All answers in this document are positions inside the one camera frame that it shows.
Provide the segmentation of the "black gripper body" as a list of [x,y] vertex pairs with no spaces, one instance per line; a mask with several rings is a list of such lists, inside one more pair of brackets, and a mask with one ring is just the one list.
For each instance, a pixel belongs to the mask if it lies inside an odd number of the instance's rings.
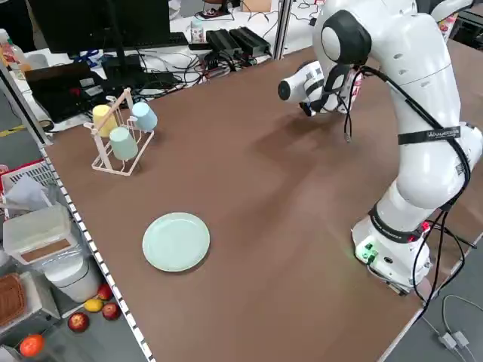
[[347,66],[334,66],[325,79],[324,93],[325,97],[339,92],[346,82],[348,75]]

